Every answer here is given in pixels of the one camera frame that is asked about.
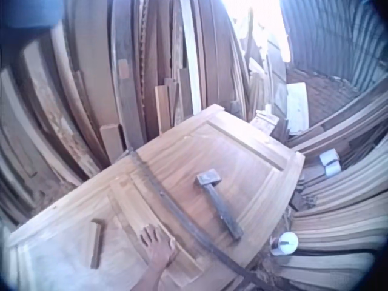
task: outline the stacked lumber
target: stacked lumber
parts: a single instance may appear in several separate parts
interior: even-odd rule
[[[387,167],[386,136],[358,163],[302,191],[317,204],[295,213],[291,231],[299,238],[299,251],[316,256],[278,258],[278,275],[302,290],[354,286],[388,235]]]
[[[1,73],[2,219],[15,229],[212,104],[246,121],[249,87],[221,0],[65,1]]]

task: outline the hand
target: hand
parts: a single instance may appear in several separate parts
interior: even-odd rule
[[[147,225],[140,234],[147,255],[149,267],[157,272],[162,272],[176,255],[175,238],[170,239],[158,226]]]

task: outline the wooden offcut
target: wooden offcut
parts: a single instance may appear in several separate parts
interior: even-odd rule
[[[108,153],[109,161],[113,164],[124,152],[121,141],[120,125],[104,125],[100,128],[100,132],[105,149]]]

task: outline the wooden stick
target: wooden stick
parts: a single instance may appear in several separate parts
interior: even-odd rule
[[[85,262],[91,269],[97,269],[99,265],[101,229],[100,223],[91,221],[88,224]]]

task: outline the wood grain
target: wood grain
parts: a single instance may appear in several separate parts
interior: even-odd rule
[[[47,71],[38,42],[29,44],[23,57],[36,97],[51,129],[85,174],[88,177],[95,176],[100,172],[101,166],[67,114]]]

